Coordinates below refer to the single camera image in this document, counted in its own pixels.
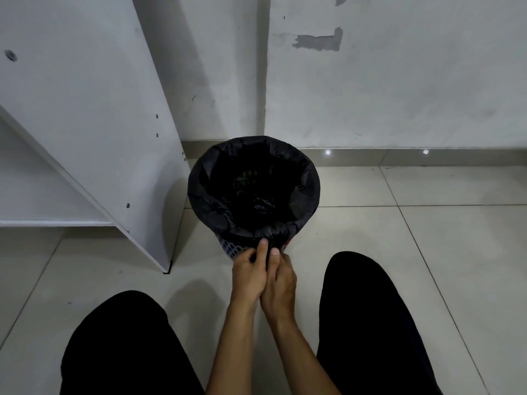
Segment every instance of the leg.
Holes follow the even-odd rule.
[[[319,319],[317,358],[342,394],[441,394],[410,312],[372,259],[332,257]]]
[[[61,373],[61,395],[204,394],[167,314],[138,291],[115,295],[82,321]]]

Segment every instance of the black trash bag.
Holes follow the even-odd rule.
[[[284,249],[315,213],[320,180],[313,162],[292,145],[240,137],[198,159],[188,196],[197,217],[235,258],[262,238]]]

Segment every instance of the person's left hand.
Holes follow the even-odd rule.
[[[262,239],[258,249],[249,248],[239,254],[232,267],[231,304],[241,304],[256,310],[256,305],[266,282],[266,258],[269,243]],[[256,261],[251,263],[251,257],[256,253]]]

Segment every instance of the screw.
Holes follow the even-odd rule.
[[[11,61],[16,62],[18,57],[12,50],[4,50],[5,56],[9,58]]]

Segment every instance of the person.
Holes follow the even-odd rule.
[[[62,359],[61,395],[249,394],[259,299],[293,395],[441,394],[414,321],[376,262],[354,252],[329,261],[315,355],[295,320],[291,261],[273,248],[267,263],[267,250],[261,240],[234,261],[230,304],[205,391],[163,308],[142,292],[127,291],[103,302],[72,334]]]

